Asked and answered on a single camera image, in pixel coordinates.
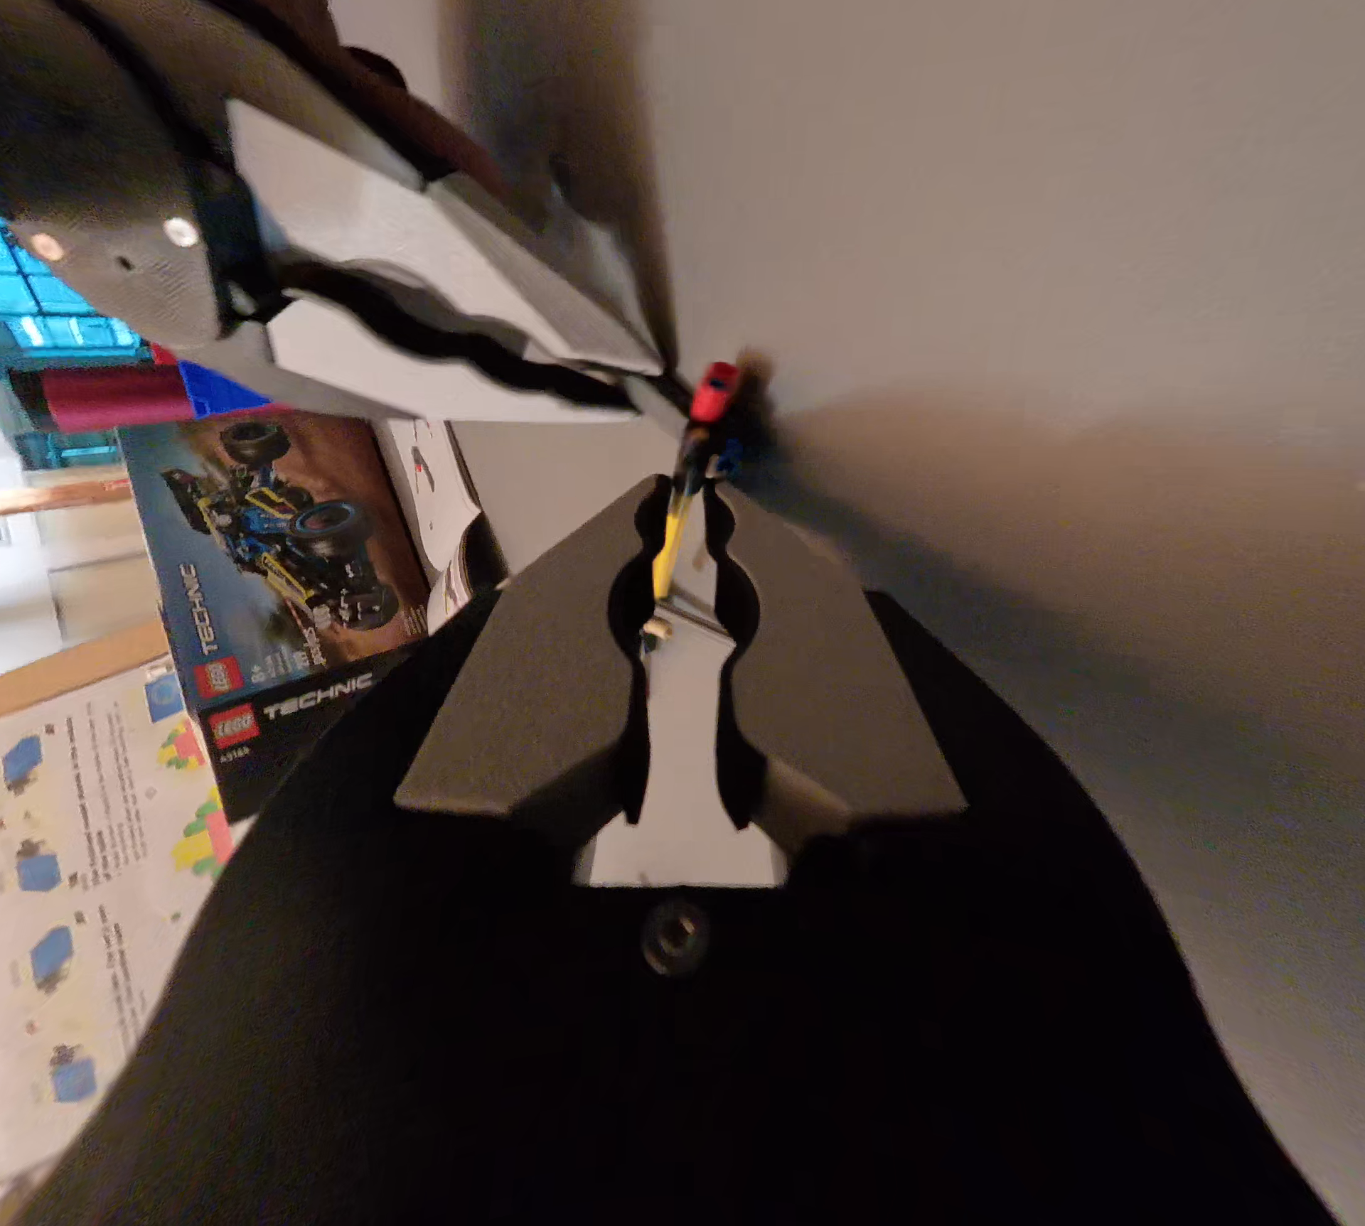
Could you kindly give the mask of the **maroon bottle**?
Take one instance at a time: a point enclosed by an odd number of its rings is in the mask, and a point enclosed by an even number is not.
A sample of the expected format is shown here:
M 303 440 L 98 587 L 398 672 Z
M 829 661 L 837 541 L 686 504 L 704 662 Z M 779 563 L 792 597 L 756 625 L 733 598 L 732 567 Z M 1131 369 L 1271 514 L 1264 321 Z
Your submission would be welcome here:
M 35 373 L 30 417 L 54 432 L 103 432 L 192 420 L 196 408 L 179 366 L 54 366 Z

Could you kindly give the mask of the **cardboard box with instruction sheet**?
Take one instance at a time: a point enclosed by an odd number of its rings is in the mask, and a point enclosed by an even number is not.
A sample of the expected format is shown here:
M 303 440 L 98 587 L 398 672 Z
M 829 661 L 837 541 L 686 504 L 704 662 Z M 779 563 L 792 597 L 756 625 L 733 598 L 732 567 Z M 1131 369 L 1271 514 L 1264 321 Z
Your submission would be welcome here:
M 167 656 L 3 715 L 1 1173 L 34 1183 L 139 1045 L 253 817 Z

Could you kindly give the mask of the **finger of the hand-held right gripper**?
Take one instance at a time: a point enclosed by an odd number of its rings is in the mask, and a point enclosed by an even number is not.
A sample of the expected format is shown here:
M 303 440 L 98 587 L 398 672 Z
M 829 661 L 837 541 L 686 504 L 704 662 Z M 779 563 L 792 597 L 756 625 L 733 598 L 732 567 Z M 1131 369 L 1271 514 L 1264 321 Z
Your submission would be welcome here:
M 139 295 L 139 332 L 300 409 L 496 425 L 622 422 L 664 390 L 659 348 L 571 287 L 284 287 L 253 314 Z
M 463 173 L 433 181 L 362 124 L 340 144 L 239 97 L 226 103 L 233 160 L 283 260 L 386 277 L 533 363 L 661 375 L 634 281 L 613 291 L 590 251 L 564 252 Z

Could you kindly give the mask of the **toy car set box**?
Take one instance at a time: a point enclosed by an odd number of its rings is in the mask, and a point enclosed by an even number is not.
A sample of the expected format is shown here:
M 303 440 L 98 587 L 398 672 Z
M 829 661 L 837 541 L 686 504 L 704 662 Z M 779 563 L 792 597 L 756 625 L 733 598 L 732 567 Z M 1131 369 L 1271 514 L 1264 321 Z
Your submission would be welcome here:
M 365 420 L 260 408 L 116 439 L 183 703 L 239 821 L 426 636 L 428 577 Z

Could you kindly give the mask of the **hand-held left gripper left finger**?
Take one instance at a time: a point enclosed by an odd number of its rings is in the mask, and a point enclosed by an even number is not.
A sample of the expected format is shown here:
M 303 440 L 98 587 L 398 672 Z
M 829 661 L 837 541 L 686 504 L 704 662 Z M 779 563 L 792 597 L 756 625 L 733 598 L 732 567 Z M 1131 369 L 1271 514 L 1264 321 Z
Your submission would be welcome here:
M 394 792 L 432 875 L 544 864 L 585 885 L 601 830 L 638 817 L 655 543 L 647 473 L 497 591 Z

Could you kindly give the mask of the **glass window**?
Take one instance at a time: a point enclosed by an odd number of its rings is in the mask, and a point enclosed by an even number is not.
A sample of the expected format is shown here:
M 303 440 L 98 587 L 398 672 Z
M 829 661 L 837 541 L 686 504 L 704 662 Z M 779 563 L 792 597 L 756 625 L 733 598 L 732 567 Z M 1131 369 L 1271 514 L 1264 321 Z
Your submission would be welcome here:
M 10 363 L 146 363 L 145 341 L 98 312 L 1 224 L 1 351 Z

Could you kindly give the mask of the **grey beam yellow axle assembly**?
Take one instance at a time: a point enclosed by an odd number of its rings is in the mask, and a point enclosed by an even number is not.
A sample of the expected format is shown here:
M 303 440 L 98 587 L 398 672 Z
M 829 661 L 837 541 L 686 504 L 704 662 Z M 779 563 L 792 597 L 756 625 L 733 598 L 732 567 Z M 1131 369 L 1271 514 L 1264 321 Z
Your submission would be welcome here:
M 713 602 L 698 585 L 708 578 L 708 544 L 684 563 L 694 506 L 706 490 L 733 481 L 756 460 L 766 442 L 760 406 L 766 372 L 758 358 L 708 363 L 691 392 L 669 477 L 661 544 L 651 564 L 654 611 L 640 632 L 640 654 L 652 655 L 689 624 L 719 634 Z

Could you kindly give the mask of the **brown cardboard board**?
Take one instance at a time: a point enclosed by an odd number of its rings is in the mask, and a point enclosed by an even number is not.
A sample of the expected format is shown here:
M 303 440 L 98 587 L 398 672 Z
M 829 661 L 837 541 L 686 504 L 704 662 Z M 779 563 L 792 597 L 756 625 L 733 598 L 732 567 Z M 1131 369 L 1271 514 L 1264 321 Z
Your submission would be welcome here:
M 1 673 L 1 716 L 57 699 L 79 688 L 155 662 L 167 655 L 160 619 L 79 642 Z

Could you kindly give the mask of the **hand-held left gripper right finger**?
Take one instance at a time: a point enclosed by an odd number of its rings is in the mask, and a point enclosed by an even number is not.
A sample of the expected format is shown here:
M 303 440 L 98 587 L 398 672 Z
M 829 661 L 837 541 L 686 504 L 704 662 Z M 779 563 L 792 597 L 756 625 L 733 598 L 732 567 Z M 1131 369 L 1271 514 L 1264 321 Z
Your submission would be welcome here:
M 705 491 L 722 806 L 792 867 L 812 841 L 962 814 L 967 796 L 856 571 L 733 484 Z

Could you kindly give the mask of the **open instruction booklet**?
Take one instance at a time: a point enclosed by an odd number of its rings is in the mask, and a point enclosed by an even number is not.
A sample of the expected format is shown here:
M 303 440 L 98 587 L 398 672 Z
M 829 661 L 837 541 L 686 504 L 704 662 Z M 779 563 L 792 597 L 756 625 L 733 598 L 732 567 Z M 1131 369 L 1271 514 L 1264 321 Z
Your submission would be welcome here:
M 502 587 L 509 568 L 453 426 L 385 417 L 372 429 L 431 580 L 425 619 L 432 634 L 469 602 Z

